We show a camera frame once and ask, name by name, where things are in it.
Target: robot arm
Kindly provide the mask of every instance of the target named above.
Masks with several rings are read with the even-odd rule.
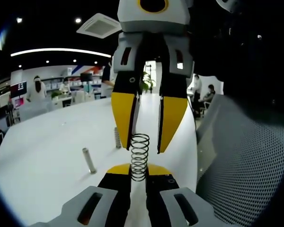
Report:
[[[158,153],[163,153],[187,108],[186,89],[187,81],[192,79],[193,58],[185,29],[190,21],[187,6],[191,6],[192,1],[164,0],[159,7],[152,7],[151,2],[121,0],[119,3],[118,17],[123,33],[119,35],[119,46],[114,54],[114,70],[118,76],[112,93],[112,108],[122,146],[129,149],[135,134],[147,53],[160,56]]]

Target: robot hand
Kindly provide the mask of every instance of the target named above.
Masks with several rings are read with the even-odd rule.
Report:
[[[130,165],[111,168],[98,187],[90,186],[65,203],[61,215],[30,227],[123,227],[130,208]],[[179,188],[172,174],[148,165],[146,207],[152,227],[228,227],[212,206],[188,188]]]

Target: metal spring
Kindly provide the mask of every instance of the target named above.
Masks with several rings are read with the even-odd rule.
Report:
[[[131,139],[131,172],[134,181],[143,181],[146,177],[150,137],[146,134],[135,134]]]
[[[114,129],[114,132],[115,132],[115,147],[120,149],[121,148],[121,141],[120,141],[118,129],[116,127]]]

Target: monitor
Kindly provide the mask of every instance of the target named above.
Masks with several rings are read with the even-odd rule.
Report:
[[[15,99],[15,108],[18,108],[19,106],[23,104],[24,104],[24,98]]]
[[[27,93],[27,82],[26,81],[22,81],[20,83],[10,86],[10,97],[11,98],[25,95],[26,93]]]
[[[81,82],[88,82],[93,80],[93,74],[92,73],[81,73],[80,74],[80,80]]]

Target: metal cylinder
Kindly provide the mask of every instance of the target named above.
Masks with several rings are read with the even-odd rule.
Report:
[[[93,164],[93,162],[92,162],[92,160],[91,160],[91,157],[90,157],[90,155],[89,155],[89,150],[88,150],[87,148],[83,148],[83,149],[82,149],[82,152],[83,152],[85,161],[86,161],[86,163],[87,163],[87,166],[89,167],[89,172],[90,172],[91,174],[95,174],[97,171],[96,171],[96,169],[95,169],[95,167],[94,167],[94,164]]]
[[[115,147],[120,149],[121,148],[121,141],[118,129],[115,127]]]

